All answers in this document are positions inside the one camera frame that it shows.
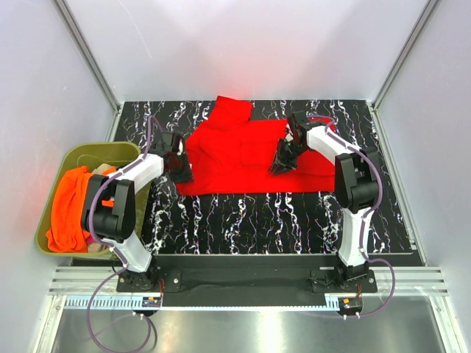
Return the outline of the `red t shirt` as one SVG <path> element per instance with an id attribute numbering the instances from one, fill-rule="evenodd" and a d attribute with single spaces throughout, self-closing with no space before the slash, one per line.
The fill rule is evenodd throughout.
<path id="1" fill-rule="evenodd" d="M 178 183 L 184 196 L 237 193 L 313 193 L 334 189 L 335 168 L 316 151 L 298 159 L 295 170 L 271 174 L 286 122 L 251 118 L 252 103 L 218 96 L 208 119 L 185 147 L 194 179 Z"/>

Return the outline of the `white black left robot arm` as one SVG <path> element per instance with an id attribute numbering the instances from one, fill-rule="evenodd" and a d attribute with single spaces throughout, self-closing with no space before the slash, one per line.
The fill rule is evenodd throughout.
<path id="1" fill-rule="evenodd" d="M 135 195 L 164 175 L 175 183 L 193 179 L 185 139 L 177 132 L 160 133 L 131 163 L 107 176 L 93 175 L 87 185 L 81 227 L 117 256 L 120 279 L 137 290 L 154 290 L 162 280 L 155 259 L 135 232 Z"/>

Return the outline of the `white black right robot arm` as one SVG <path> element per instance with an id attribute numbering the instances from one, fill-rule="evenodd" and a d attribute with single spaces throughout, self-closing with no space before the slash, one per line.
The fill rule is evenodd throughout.
<path id="1" fill-rule="evenodd" d="M 372 261 L 367 254 L 372 216 L 383 198 L 378 172 L 378 153 L 361 149 L 338 136 L 323 116 L 292 113 L 287 118 L 286 136 L 277 143 L 269 172 L 274 175 L 293 171 L 298 158 L 308 150 L 319 152 L 335 167 L 334 195 L 342 207 L 343 235 L 334 269 L 321 278 L 311 277 L 314 285 L 342 291 L 355 291 L 367 278 Z"/>

